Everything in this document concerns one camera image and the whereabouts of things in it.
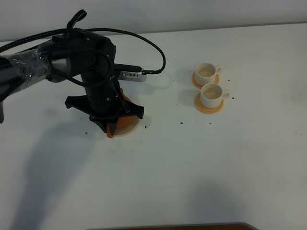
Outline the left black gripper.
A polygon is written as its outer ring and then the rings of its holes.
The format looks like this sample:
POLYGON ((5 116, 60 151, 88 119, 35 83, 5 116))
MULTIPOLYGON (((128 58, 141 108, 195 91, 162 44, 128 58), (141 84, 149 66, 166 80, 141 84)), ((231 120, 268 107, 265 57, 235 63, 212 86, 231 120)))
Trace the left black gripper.
POLYGON ((66 107, 76 108, 90 116, 105 133, 115 133, 118 120, 136 116, 143 119, 144 107, 126 100, 115 76, 109 77, 101 86, 86 87, 86 95, 69 96, 66 107))

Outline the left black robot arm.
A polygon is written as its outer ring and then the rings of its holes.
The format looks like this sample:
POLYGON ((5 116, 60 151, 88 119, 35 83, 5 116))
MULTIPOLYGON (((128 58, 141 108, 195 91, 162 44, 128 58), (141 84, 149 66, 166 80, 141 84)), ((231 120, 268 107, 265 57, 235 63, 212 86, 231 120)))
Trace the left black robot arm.
POLYGON ((116 47, 107 37, 86 30, 60 33, 31 49, 0 58, 0 98, 5 100, 43 80, 74 82, 86 94, 69 96, 66 107, 88 114, 112 137, 117 128, 144 114, 144 108, 122 92, 121 67, 114 63, 115 55, 116 47))

